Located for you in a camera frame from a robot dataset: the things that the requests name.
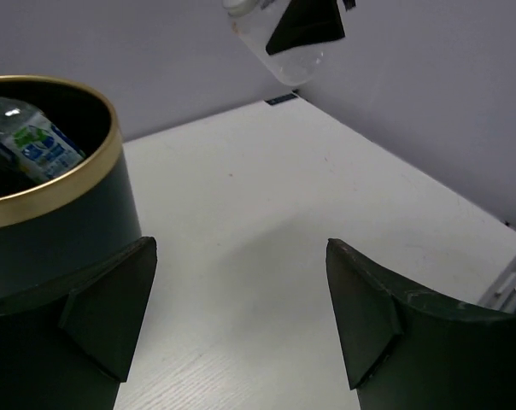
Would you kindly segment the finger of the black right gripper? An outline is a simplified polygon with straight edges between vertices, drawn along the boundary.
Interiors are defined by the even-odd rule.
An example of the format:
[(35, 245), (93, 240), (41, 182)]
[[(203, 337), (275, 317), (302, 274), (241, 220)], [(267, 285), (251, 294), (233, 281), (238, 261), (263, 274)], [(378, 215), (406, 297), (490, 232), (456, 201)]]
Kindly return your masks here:
[(345, 38), (342, 16), (335, 0), (292, 0), (266, 43), (269, 55), (297, 47)]

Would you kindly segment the wide clear plastic bottle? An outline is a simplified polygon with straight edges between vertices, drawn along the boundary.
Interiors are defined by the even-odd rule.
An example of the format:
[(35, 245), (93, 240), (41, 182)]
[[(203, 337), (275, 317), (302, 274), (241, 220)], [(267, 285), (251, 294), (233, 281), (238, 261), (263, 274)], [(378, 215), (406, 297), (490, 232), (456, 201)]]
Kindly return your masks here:
[(289, 0), (223, 0), (221, 3), (232, 30), (280, 83), (291, 88), (307, 83), (325, 60), (323, 44), (297, 46), (271, 56), (267, 53), (267, 42)]

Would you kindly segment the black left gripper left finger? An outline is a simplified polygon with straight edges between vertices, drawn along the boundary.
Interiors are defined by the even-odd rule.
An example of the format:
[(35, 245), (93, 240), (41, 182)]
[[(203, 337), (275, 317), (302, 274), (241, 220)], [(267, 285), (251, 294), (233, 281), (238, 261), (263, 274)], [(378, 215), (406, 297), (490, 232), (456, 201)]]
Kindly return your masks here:
[(157, 266), (141, 237), (0, 298), (0, 409), (111, 409), (129, 376)]

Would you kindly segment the clear bottle green-blue label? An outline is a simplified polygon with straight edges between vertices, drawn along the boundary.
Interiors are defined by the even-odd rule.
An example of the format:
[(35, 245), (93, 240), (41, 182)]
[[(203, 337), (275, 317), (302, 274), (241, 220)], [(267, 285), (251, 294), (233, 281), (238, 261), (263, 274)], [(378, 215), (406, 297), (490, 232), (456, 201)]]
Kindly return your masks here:
[(0, 96), (0, 155), (37, 184), (85, 160), (77, 147), (34, 105)]

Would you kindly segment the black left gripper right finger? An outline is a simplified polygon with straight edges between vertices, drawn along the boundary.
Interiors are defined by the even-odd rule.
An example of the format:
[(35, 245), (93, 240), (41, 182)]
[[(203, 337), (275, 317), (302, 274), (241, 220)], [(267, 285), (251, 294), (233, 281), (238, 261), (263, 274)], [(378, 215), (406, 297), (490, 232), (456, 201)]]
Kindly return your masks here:
[(438, 293), (344, 241), (326, 275), (363, 409), (516, 409), (516, 314)]

